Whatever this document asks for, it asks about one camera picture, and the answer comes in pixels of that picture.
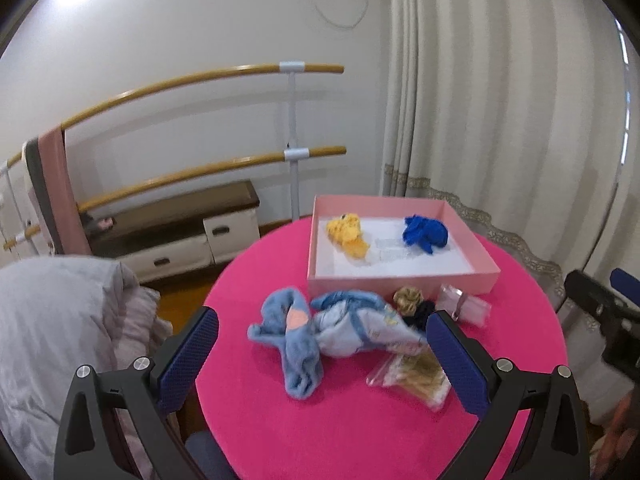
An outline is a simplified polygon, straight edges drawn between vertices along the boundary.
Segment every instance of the drawer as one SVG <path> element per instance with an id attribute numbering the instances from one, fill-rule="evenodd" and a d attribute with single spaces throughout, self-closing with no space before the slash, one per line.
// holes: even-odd
<path id="1" fill-rule="evenodd" d="M 203 224 L 217 264 L 233 259 L 260 238 L 255 209 L 207 218 Z"/>
<path id="2" fill-rule="evenodd" d="M 213 263 L 213 255 L 207 237 L 202 234 L 126 254 L 120 261 L 136 273 L 140 282 L 150 282 L 207 267 Z"/>

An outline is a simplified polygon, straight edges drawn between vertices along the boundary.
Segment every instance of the round table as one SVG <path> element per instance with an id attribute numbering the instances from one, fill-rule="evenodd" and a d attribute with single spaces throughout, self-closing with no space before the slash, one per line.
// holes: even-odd
<path id="1" fill-rule="evenodd" d="M 220 318 L 220 335 L 196 381 L 205 419 L 243 480 L 432 480 L 468 437 L 476 418 L 453 390 L 432 413 L 402 390 L 370 387 L 365 379 L 383 359 L 366 352 L 322 358 L 324 378 L 307 400 L 284 389 L 280 354 L 247 339 L 274 290 L 306 294 L 311 220 L 282 227 L 240 254 L 219 277 L 205 304 Z M 483 329 L 462 326 L 494 358 L 521 370 L 551 372 L 567 364 L 560 325 L 537 283 L 506 252 L 479 237 L 500 267 L 484 299 L 492 312 Z M 488 478 L 501 478 L 514 453 L 526 412 Z"/>

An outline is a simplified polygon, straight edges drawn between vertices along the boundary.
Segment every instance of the beige scrunchie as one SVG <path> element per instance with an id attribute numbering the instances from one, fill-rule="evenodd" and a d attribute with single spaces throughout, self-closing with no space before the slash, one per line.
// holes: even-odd
<path id="1" fill-rule="evenodd" d="M 412 286 L 399 288 L 394 294 L 396 310 L 400 316 L 413 316 L 423 299 L 422 292 Z"/>

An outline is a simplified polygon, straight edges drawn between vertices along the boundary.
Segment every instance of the white wall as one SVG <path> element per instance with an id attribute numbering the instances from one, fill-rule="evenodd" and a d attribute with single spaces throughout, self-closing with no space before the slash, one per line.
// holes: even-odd
<path id="1" fill-rule="evenodd" d="M 316 0 L 338 22 L 364 0 Z M 376 192 L 388 65 L 388 0 L 370 0 L 360 25 L 337 30 L 310 0 L 40 0 L 0 58 L 0 157 L 69 116 L 158 80 L 238 64 L 335 62 L 343 75 L 300 75 L 302 145 L 348 154 L 301 163 L 301 209 L 319 193 Z M 221 80 L 127 104 L 66 133 L 76 200 L 233 156 L 283 148 L 287 78 Z M 21 170 L 12 170 L 19 178 Z M 287 167 L 228 173 L 120 202 L 149 200 L 249 177 L 260 222 L 289 218 Z M 15 221 L 6 218 L 5 231 Z"/>

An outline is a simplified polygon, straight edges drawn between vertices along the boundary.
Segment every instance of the metal screw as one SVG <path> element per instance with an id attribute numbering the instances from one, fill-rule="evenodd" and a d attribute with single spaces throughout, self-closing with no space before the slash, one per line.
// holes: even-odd
<path id="1" fill-rule="evenodd" d="M 151 361 L 149 361 L 148 357 L 139 357 L 135 361 L 133 361 L 133 367 L 136 370 L 144 370 L 149 366 Z"/>
<path id="2" fill-rule="evenodd" d="M 511 370 L 513 370 L 513 363 L 508 359 L 498 359 L 496 365 L 498 370 L 502 370 L 503 372 L 511 372 Z"/>
<path id="3" fill-rule="evenodd" d="M 91 373 L 91 368 L 89 368 L 87 365 L 82 365 L 81 367 L 78 368 L 78 370 L 76 371 L 76 375 L 78 377 L 80 377 L 81 379 L 84 379 L 85 377 L 87 377 L 87 375 L 89 375 Z"/>
<path id="4" fill-rule="evenodd" d="M 559 373 L 560 375 L 562 375 L 562 377 L 564 377 L 564 378 L 571 377 L 571 370 L 569 370 L 569 368 L 567 368 L 567 367 L 566 367 L 566 366 L 564 366 L 564 365 L 560 365 L 560 366 L 558 367 L 558 373 Z"/>

